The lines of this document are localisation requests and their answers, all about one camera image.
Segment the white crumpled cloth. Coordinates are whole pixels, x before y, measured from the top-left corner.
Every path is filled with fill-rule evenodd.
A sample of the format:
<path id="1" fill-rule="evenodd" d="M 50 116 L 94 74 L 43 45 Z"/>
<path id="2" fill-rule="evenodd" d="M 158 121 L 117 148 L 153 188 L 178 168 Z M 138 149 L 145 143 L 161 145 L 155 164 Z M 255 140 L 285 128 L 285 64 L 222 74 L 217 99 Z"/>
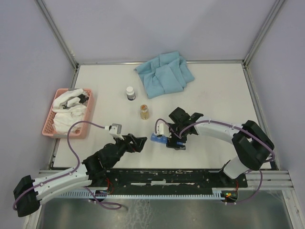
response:
<path id="1" fill-rule="evenodd" d="M 83 89 L 66 91 L 53 102 L 52 111 L 54 130 L 61 135 L 66 135 L 69 128 L 76 122 L 82 121 L 87 111 L 89 95 Z"/>

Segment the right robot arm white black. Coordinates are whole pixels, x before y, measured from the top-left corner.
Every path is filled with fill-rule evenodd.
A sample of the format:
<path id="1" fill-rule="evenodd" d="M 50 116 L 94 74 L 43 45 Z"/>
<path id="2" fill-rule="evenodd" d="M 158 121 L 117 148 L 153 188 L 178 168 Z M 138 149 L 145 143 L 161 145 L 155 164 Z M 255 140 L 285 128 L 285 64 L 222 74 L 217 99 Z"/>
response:
<path id="1" fill-rule="evenodd" d="M 156 135 L 167 138 L 168 148 L 185 149 L 188 135 L 210 136 L 234 146 L 236 157 L 229 160 L 219 174 L 219 182 L 225 187 L 232 185 L 241 174 L 258 171 L 264 163 L 275 159 L 274 144 L 254 121 L 227 123 L 201 113 L 189 115 L 180 107 L 171 112 L 169 118 L 171 123 L 163 121 L 155 125 Z"/>

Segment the light blue folded cloth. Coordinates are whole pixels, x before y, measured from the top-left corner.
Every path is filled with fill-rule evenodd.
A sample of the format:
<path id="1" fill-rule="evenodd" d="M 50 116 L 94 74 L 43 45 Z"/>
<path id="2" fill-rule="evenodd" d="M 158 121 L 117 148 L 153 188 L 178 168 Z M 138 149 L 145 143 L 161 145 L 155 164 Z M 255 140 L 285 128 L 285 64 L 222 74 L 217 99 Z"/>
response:
<path id="1" fill-rule="evenodd" d="M 149 99 L 184 91 L 195 77 L 178 51 L 160 54 L 134 69 Z"/>

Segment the white cap dark pill bottle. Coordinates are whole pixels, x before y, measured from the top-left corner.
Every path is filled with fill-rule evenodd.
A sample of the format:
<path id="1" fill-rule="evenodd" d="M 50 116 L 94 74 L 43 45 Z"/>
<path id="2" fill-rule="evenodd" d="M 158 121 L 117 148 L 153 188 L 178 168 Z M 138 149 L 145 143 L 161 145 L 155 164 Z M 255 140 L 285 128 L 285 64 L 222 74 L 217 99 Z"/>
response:
<path id="1" fill-rule="evenodd" d="M 135 90 L 132 86 L 128 86 L 126 88 L 126 96 L 129 101 L 133 101 L 136 99 Z"/>

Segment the pink plastic basket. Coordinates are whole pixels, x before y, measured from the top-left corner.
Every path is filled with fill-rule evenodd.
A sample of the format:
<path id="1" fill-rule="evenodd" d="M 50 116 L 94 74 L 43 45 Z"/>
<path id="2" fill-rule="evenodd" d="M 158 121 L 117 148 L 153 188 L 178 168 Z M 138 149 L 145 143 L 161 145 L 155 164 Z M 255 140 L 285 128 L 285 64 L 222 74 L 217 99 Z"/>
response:
<path id="1" fill-rule="evenodd" d="M 94 97 L 91 89 L 60 88 L 56 91 L 42 134 L 66 138 L 69 128 L 78 121 L 90 121 Z"/>

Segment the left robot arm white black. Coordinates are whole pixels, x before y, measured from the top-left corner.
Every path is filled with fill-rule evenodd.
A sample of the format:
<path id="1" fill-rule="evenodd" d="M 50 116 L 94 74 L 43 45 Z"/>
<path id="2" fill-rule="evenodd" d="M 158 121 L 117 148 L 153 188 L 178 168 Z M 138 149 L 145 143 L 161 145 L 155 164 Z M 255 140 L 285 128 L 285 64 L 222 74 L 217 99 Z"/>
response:
<path id="1" fill-rule="evenodd" d="M 106 172 L 113 168 L 126 152 L 140 153 L 143 150 L 147 137 L 128 134 L 114 138 L 114 141 L 115 143 L 106 144 L 82 162 L 77 158 L 75 167 L 43 178 L 32 178 L 30 175 L 21 178 L 13 190 L 13 210 L 17 212 L 18 217 L 34 213 L 56 194 L 91 184 L 101 186 L 105 182 Z"/>

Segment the left aluminium corner post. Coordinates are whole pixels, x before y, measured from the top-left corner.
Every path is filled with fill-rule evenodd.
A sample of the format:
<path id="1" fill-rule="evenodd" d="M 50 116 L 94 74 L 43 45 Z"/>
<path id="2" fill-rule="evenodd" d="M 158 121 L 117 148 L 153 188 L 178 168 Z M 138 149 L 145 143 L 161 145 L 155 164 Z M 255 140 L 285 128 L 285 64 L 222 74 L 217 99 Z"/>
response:
<path id="1" fill-rule="evenodd" d="M 47 9 L 47 6 L 46 6 L 45 2 L 43 0 L 35 0 L 34 2 L 36 3 L 39 10 L 41 11 L 41 13 L 42 13 L 43 17 L 45 18 L 51 32 L 53 33 L 56 41 L 58 42 L 60 48 L 62 49 L 62 51 L 65 54 L 66 58 L 68 59 L 69 63 L 71 64 L 71 66 L 74 69 L 77 69 L 79 64 L 77 63 L 77 61 L 73 57 L 73 54 L 71 53 L 71 51 L 69 50 L 66 42 L 64 41 L 57 25 L 55 24 L 55 22 L 52 18 L 52 15 L 51 15 L 50 11 Z"/>

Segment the clear bottle yellow pills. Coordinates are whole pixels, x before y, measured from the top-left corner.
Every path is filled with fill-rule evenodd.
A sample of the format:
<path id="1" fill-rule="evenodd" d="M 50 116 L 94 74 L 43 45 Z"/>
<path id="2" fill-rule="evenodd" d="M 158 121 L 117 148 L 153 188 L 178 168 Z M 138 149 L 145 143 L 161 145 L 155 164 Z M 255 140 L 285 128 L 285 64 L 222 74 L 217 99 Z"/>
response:
<path id="1" fill-rule="evenodd" d="M 140 117 L 143 120 L 147 120 L 149 118 L 150 114 L 149 114 L 149 109 L 148 106 L 145 104 L 142 104 L 140 106 Z"/>

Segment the blue weekly pill organizer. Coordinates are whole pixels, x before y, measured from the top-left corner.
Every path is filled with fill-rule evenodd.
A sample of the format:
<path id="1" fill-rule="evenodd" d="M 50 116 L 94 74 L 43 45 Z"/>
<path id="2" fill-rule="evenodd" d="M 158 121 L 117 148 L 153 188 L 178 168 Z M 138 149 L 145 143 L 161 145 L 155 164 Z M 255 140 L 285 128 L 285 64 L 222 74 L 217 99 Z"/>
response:
<path id="1" fill-rule="evenodd" d="M 162 143 L 162 144 L 166 144 L 168 141 L 172 141 L 172 142 L 176 141 L 176 142 L 182 142 L 185 144 L 185 142 L 183 142 L 182 139 L 179 139 L 176 136 L 166 137 L 166 136 L 157 136 L 155 134 L 151 135 L 151 141 L 157 142 L 157 143 Z"/>

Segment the right aluminium corner post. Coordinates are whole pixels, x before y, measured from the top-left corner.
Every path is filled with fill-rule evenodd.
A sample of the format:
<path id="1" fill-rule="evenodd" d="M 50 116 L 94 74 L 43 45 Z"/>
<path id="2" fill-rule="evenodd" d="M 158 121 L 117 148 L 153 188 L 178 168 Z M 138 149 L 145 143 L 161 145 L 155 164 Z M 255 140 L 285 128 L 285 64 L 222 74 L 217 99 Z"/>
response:
<path id="1" fill-rule="evenodd" d="M 286 4 L 286 0 L 276 0 L 273 7 L 271 8 L 268 16 L 266 17 L 256 39 L 253 42 L 248 54 L 246 55 L 243 64 L 245 68 L 249 67 L 251 62 L 253 61 L 254 56 L 258 52 L 259 48 L 261 47 L 264 39 L 268 35 L 269 31 L 271 30 L 273 24 L 275 23 L 277 17 L 279 16 L 281 10 L 283 9 L 284 5 Z"/>

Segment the aluminium corner post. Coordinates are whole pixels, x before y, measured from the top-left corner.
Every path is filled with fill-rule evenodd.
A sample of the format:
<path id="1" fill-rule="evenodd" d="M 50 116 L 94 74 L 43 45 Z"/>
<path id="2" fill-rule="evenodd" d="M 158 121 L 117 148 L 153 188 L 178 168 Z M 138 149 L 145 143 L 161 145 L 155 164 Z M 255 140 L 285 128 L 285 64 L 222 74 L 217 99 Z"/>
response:
<path id="1" fill-rule="evenodd" d="M 34 2 L 36 3 L 39 10 L 41 11 L 41 13 L 42 13 L 43 17 L 45 18 L 51 32 L 53 33 L 56 41 L 58 42 L 60 48 L 62 49 L 62 51 L 65 54 L 66 58 L 68 59 L 69 63 L 71 64 L 71 66 L 74 69 L 77 69 L 79 64 L 77 63 L 77 61 L 73 57 L 73 54 L 71 53 L 71 51 L 69 50 L 66 42 L 64 41 L 57 25 L 55 24 L 55 22 L 52 18 L 52 15 L 51 15 L 50 11 L 47 9 L 47 6 L 46 6 L 45 2 L 43 0 L 35 0 Z"/>
<path id="2" fill-rule="evenodd" d="M 268 16 L 266 17 L 256 39 L 253 42 L 248 54 L 246 55 L 243 64 L 245 68 L 249 67 L 251 62 L 253 61 L 254 56 L 258 52 L 259 48 L 261 47 L 264 39 L 268 35 L 269 31 L 271 30 L 273 24 L 275 23 L 277 17 L 279 16 L 281 10 L 283 9 L 284 5 L 286 4 L 286 0 L 276 0 L 273 7 L 271 8 Z"/>

